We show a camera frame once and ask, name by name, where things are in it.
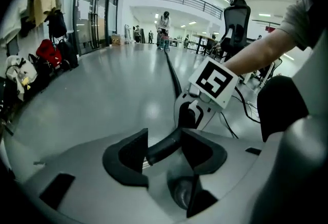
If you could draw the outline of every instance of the mesh chair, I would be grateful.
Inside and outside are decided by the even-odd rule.
[[[247,45],[247,28],[250,15],[251,8],[245,0],[230,0],[230,6],[225,8],[225,34],[220,41],[225,60],[237,54]]]

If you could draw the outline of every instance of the person's arm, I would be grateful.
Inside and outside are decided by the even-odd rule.
[[[268,66],[295,46],[296,42],[291,35],[276,29],[265,38],[245,47],[223,65],[236,75],[254,72]]]

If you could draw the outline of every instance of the glass door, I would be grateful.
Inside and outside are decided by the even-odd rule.
[[[108,45],[106,40],[106,1],[78,0],[76,31],[81,54]]]

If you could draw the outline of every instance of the people in background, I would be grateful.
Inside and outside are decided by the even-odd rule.
[[[301,50],[314,47],[325,24],[319,21],[320,6],[310,0],[290,5],[278,28],[230,58],[225,67],[237,75],[251,73],[270,65],[296,46]],[[257,108],[264,141],[309,114],[292,79],[282,75],[271,78],[259,92]]]
[[[134,39],[137,43],[140,43],[140,28],[139,28],[139,25],[137,25],[135,30],[134,30]]]
[[[157,49],[168,50],[170,27],[171,27],[170,13],[166,11],[156,23],[157,33],[160,35],[160,43]]]
[[[184,42],[183,42],[183,47],[188,48],[188,43],[189,43],[189,35],[187,34],[187,37],[184,39]]]
[[[149,44],[153,43],[153,38],[154,38],[154,34],[153,34],[152,30],[150,30],[148,33],[148,43]]]

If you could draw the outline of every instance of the floor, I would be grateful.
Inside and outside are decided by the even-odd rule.
[[[184,89],[204,57],[174,47],[169,56]],[[239,88],[246,101],[256,104],[256,84]],[[151,146],[173,131],[174,101],[166,56],[156,45],[112,47],[82,56],[79,67],[58,77],[16,116],[14,136],[5,135],[11,167],[24,182],[42,167],[36,161],[46,163],[75,145],[142,128],[149,129]],[[223,113],[239,138],[261,141],[260,125],[245,116],[240,101],[231,98]],[[204,130],[232,137],[218,113]]]

